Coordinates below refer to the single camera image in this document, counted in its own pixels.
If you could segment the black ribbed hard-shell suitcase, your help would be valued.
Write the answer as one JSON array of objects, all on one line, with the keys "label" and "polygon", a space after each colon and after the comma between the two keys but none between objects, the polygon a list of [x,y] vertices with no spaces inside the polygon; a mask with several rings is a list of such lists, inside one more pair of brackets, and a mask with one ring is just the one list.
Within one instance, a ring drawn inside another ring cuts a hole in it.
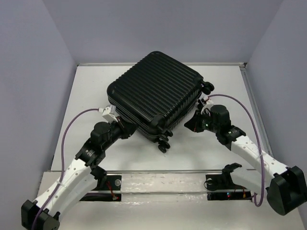
[{"label": "black ribbed hard-shell suitcase", "polygon": [[214,85],[194,69],[161,51],[153,51],[109,84],[109,102],[125,120],[157,143],[162,153],[170,148],[174,129]]}]

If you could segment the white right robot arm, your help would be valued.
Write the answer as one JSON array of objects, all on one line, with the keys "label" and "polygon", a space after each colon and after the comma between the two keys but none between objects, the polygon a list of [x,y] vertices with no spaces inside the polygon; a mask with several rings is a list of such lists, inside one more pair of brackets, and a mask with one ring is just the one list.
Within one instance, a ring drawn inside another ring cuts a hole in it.
[{"label": "white right robot arm", "polygon": [[307,184],[303,171],[289,167],[252,142],[240,128],[232,125],[230,114],[223,105],[196,110],[184,126],[192,132],[210,131],[218,142],[248,162],[259,173],[254,175],[235,169],[221,175],[224,187],[241,185],[266,199],[279,215],[286,215],[307,201]]}]

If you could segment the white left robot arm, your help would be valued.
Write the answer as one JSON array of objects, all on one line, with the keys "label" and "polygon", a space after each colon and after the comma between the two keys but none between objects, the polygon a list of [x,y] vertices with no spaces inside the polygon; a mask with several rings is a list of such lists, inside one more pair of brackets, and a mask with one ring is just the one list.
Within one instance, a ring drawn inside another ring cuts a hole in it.
[{"label": "white left robot arm", "polygon": [[118,139],[131,137],[137,125],[118,119],[95,124],[89,139],[59,179],[34,201],[21,207],[21,223],[27,230],[57,230],[60,222],[88,192],[106,185],[106,171],[99,164]]}]

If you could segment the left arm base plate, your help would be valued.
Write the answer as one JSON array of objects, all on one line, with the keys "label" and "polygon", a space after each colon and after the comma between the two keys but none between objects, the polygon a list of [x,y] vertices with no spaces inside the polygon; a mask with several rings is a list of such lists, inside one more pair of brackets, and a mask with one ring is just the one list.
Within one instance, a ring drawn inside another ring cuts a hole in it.
[{"label": "left arm base plate", "polygon": [[96,188],[88,192],[80,201],[87,202],[120,202],[122,176],[119,174],[108,174],[105,180],[99,180]]}]

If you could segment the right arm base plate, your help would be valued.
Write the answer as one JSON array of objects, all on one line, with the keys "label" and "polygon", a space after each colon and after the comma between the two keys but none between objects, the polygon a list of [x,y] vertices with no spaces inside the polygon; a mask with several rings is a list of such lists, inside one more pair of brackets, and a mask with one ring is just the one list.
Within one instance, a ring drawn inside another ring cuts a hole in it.
[{"label": "right arm base plate", "polygon": [[208,201],[249,200],[251,192],[232,182],[230,176],[223,174],[207,174],[204,182]]}]

